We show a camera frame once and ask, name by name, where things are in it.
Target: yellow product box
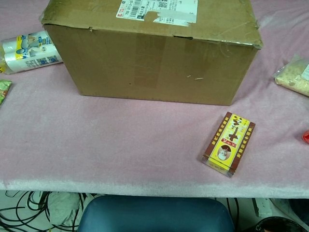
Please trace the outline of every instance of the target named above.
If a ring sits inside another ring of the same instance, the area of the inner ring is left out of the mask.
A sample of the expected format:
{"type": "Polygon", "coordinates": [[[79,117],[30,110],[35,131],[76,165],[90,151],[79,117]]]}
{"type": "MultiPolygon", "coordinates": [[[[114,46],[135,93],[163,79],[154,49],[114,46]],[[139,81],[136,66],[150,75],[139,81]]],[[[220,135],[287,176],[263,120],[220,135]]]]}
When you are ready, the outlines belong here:
{"type": "Polygon", "coordinates": [[[207,147],[202,163],[231,177],[240,162],[255,123],[227,112],[207,147]]]}

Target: clear plastic bag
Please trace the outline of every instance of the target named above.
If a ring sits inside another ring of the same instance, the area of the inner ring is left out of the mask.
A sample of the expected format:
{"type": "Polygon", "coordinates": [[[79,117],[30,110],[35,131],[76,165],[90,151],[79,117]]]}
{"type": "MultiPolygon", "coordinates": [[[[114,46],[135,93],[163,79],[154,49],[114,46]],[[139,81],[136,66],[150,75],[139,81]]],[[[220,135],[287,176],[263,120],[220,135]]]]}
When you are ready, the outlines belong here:
{"type": "Polygon", "coordinates": [[[0,43],[0,73],[11,74],[62,62],[46,31],[20,35],[0,43]]]}
{"type": "Polygon", "coordinates": [[[309,59],[295,56],[274,77],[278,85],[309,96],[309,59]]]}

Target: red object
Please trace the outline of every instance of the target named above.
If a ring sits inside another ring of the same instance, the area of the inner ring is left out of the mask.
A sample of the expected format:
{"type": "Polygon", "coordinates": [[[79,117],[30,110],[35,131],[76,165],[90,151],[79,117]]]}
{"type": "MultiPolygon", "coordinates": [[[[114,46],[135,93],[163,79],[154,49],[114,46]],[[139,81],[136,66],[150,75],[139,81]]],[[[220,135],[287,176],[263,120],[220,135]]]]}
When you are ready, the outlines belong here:
{"type": "Polygon", "coordinates": [[[303,140],[309,144],[309,130],[304,133],[303,140]]]}

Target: table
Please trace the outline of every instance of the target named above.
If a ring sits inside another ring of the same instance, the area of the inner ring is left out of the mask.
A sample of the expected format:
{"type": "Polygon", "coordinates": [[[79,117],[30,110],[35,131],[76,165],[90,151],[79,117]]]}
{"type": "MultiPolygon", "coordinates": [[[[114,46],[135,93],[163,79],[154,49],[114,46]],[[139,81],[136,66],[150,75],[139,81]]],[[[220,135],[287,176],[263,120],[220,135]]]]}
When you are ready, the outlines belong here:
{"type": "MultiPolygon", "coordinates": [[[[0,0],[0,39],[40,31],[47,3],[0,0]]],[[[309,2],[252,3],[264,47],[231,106],[81,96],[64,64],[1,76],[0,189],[308,198],[309,98],[272,75],[309,58],[309,2]],[[198,160],[227,111],[256,123],[232,178],[198,160]]]]}

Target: snack package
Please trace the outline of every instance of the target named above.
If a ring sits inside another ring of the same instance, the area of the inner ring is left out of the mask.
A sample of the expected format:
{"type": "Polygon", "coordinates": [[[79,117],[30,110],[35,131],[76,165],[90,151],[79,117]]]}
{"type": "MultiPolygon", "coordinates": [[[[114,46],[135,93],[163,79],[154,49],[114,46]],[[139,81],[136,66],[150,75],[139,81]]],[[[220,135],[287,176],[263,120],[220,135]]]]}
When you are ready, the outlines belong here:
{"type": "Polygon", "coordinates": [[[12,82],[7,80],[0,80],[0,105],[8,94],[12,82]]]}
{"type": "Polygon", "coordinates": [[[18,73],[60,62],[62,59],[46,31],[0,43],[0,73],[18,73]]]}
{"type": "Polygon", "coordinates": [[[278,85],[309,96],[309,59],[294,57],[274,77],[278,85]]]}
{"type": "Polygon", "coordinates": [[[202,157],[202,163],[231,177],[245,152],[254,127],[253,122],[227,112],[202,157]]]}

